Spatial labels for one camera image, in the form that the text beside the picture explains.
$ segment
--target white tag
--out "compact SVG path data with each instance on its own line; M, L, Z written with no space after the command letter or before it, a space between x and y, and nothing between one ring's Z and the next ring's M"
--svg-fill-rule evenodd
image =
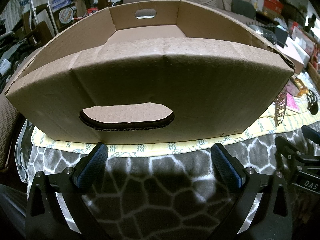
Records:
M11 62L6 58L2 61L0 65L0 73L4 76L11 68Z

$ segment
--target metal screw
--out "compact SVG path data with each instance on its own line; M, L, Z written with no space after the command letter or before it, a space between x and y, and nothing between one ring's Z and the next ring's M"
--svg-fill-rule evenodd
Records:
M279 171L276 172L276 176L277 176L278 178L282 178L282 177L283 177L282 173L279 172Z
M252 168L252 167L247 167L247 168L245 168L245 170L246 170L247 173L249 173L249 174L253 174L253 173L254 173L254 168Z
M36 177L39 178L39 177L41 177L43 174L44 174L43 171L37 171L37 172L36 172Z
M63 171L66 174L70 174L73 171L73 168L72 167L66 167Z

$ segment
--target oval cutout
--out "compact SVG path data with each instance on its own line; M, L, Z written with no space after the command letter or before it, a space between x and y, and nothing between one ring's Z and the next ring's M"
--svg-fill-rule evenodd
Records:
M152 130L169 125L174 114L161 104L93 106L79 113L80 120L100 131Z
M141 9L137 10L134 15L137 19L146 19L155 17L157 12L155 9Z

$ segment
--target orange object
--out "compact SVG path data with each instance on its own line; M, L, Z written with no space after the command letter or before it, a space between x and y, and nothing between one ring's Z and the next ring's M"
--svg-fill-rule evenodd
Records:
M276 13L281 15L283 4L278 0L264 0L263 6L275 11Z

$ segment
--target yellow mat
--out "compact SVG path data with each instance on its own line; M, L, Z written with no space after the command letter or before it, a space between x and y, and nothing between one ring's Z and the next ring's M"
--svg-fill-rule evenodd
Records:
M313 91L316 89L308 81L307 73L298 76ZM220 142L223 145L244 141L249 138L258 137L269 133L282 133L297 130L303 125L309 125L320 120L320 111L316 115L312 115L307 109L308 101L306 95L301 98L294 98L300 111L294 112L286 110L283 123L278 127L274 122L274 105L263 113L248 129L242 134L223 136L211 139L175 142L175 143L156 143L156 144L139 144L139 145L108 145L109 156L116 157L147 157L170 155L177 153L186 153L201 149L210 148L214 143ZM73 143L56 141L45 135L41 130L35 127L32 137L32 144L37 147L46 147L67 152L89 154L95 144Z

